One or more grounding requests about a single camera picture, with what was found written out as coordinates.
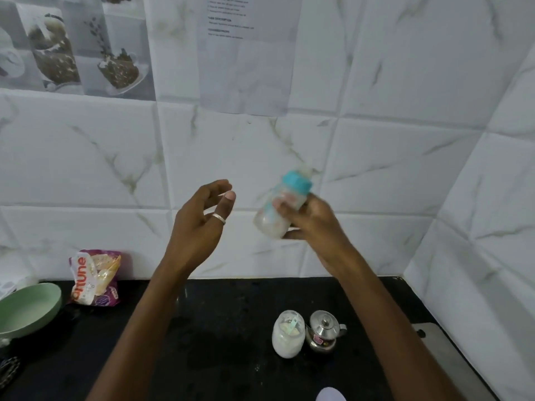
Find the steel lid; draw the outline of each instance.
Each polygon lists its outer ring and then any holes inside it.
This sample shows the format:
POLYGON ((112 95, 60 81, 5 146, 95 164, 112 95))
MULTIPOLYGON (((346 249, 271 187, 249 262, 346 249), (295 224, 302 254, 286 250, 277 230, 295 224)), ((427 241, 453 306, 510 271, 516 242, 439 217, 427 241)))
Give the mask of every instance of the steel lid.
POLYGON ((317 310, 310 316, 310 327, 320 338, 331 341, 340 332, 340 324, 330 312, 317 310))

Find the jar of white powder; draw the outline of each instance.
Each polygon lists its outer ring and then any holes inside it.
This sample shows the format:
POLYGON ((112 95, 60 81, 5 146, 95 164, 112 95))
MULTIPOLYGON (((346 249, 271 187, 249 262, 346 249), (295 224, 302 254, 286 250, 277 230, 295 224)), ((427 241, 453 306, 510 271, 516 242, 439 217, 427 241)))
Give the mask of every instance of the jar of white powder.
POLYGON ((285 359, 295 357, 303 347, 304 331, 303 317, 293 310, 284 311, 273 325, 271 343, 274 350, 285 359))

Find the forearm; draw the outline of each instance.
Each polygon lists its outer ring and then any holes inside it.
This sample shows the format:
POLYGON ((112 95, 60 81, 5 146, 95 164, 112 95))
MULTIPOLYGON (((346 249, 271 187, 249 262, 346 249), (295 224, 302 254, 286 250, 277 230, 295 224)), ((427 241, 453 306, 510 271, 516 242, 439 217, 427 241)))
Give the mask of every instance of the forearm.
POLYGON ((358 252, 340 283, 363 324, 397 401, 462 400, 409 320, 358 252))
POLYGON ((86 401, 144 400, 177 293, 187 276, 155 272, 86 401))

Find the person's left hand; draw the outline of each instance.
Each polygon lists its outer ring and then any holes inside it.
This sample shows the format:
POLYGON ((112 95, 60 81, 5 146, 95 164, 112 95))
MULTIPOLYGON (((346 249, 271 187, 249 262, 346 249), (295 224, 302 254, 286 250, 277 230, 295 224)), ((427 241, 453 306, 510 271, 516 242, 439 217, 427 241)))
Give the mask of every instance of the person's left hand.
POLYGON ((174 273, 184 272, 189 276, 212 254, 224 225, 212 214, 216 213, 223 219, 231 214, 236 200, 236 193, 231 188, 228 180, 203 185, 178 211, 162 261, 165 267, 170 267, 174 273), (213 213, 204 215, 205 209, 215 205, 217 207, 213 213))

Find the baby bottle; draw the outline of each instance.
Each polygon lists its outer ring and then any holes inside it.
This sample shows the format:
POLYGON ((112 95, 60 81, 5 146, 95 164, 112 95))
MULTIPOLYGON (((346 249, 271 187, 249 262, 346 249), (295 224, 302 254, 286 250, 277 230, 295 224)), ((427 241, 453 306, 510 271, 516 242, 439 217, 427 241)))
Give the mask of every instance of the baby bottle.
POLYGON ((284 236, 290 227, 290 222, 279 215, 273 208, 272 201, 275 197, 279 197, 293 209, 301 208, 312 188, 311 176, 312 171, 309 169, 292 170, 283 176, 282 181, 273 188, 266 203, 252 221, 261 232, 275 239, 284 236))

